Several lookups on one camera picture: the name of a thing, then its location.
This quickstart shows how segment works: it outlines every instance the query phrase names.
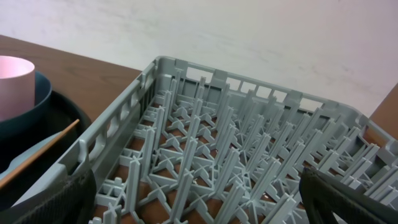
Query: pink bowl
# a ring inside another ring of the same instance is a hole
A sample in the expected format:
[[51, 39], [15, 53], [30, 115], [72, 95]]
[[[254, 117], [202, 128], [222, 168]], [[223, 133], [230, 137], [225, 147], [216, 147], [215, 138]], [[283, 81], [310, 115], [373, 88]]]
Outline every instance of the pink bowl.
[[35, 65], [25, 59], [0, 56], [0, 121], [35, 106]]

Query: wooden handle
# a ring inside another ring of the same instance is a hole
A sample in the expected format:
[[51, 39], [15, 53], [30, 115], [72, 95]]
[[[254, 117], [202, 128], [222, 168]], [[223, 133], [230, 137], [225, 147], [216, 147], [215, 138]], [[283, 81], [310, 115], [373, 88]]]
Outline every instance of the wooden handle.
[[7, 174], [3, 179], [0, 180], [0, 189], [2, 189], [5, 185], [7, 185], [14, 177], [16, 177], [20, 172], [22, 172], [26, 167], [28, 167], [33, 161], [39, 158], [43, 153], [45, 153], [49, 148], [51, 148], [57, 141], [63, 138], [67, 132], [69, 132], [77, 123], [79, 123], [79, 119], [70, 124], [67, 128], [65, 128], [59, 135], [49, 141], [46, 145], [44, 145], [41, 149], [39, 149], [35, 154], [27, 158], [23, 163], [19, 164], [17, 168]]

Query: teal bowl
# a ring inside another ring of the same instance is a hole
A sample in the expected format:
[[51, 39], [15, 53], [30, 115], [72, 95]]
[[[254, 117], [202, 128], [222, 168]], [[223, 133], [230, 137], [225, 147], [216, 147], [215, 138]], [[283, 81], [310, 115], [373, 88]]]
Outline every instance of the teal bowl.
[[35, 106], [24, 114], [0, 121], [0, 139], [13, 137], [35, 124], [49, 107], [52, 86], [40, 72], [35, 73]]

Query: white backdrop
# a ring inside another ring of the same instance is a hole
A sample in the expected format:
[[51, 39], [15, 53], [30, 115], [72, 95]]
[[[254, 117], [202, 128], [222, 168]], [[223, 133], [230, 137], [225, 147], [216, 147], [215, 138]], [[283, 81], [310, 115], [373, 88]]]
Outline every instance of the white backdrop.
[[1, 0], [0, 34], [137, 69], [169, 55], [369, 116], [398, 82], [397, 10], [396, 0]]

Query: dish rack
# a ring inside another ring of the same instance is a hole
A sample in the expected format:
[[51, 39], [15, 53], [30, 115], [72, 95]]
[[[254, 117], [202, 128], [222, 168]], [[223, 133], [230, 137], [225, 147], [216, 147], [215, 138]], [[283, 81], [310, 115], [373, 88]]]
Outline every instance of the dish rack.
[[91, 168], [90, 224], [308, 223], [304, 167], [396, 209], [397, 162], [397, 141], [348, 105], [157, 57], [19, 202]]

